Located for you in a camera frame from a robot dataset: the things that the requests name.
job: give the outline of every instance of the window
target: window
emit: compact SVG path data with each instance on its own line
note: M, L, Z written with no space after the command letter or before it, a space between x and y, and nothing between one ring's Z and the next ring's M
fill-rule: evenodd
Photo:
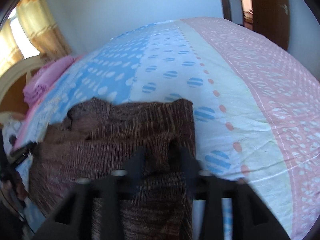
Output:
M40 54L39 50L37 50L29 41L28 37L24 33L19 20L17 18L16 9L14 8L9 15L10 27L12 29L13 37L21 50L24 58L37 56Z

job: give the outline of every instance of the curtain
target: curtain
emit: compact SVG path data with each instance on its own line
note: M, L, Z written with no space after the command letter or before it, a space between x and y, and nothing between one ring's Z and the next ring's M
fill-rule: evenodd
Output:
M20 0L16 12L23 31L42 57L57 60L71 53L46 0Z
M0 31L0 76L24 57L13 37L9 21Z

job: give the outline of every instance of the black plastic mount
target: black plastic mount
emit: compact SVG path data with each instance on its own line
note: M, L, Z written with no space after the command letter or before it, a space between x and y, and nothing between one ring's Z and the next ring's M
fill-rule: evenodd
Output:
M123 240L119 200L130 199L141 181L145 150L140 148L122 170L97 181L82 179L36 232L33 240L92 239L93 198L102 198L101 240ZM219 179L201 170L180 148L181 171L193 199L206 200L200 240L223 240L222 198L232 198L233 240L290 240L272 212L244 180Z

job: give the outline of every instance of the folded clothes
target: folded clothes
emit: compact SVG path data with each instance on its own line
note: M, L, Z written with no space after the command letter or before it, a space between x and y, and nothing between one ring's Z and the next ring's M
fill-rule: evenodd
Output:
M66 56L43 66L23 89L24 101L31 107L74 61L74 57Z
M146 148L144 177L132 200L120 204L126 239L192 239L192 201L186 195L177 148L195 156L192 103L126 103L93 98L49 125L34 152L29 198L49 215L78 178L102 179ZM100 230L101 200L93 208L93 239Z

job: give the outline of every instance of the bedsheet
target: bedsheet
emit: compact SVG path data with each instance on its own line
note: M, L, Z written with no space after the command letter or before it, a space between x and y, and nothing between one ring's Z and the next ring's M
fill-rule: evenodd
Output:
M205 169L246 177L291 239L302 239L316 221L320 84L265 37L207 17L122 34L61 76L28 116L19 144L41 140L48 123L94 96L113 104L192 101L196 158ZM31 162L18 168L26 185ZM230 239L230 202L223 205ZM193 209L199 231L201 209L196 203ZM33 207L28 219L41 222L40 215Z

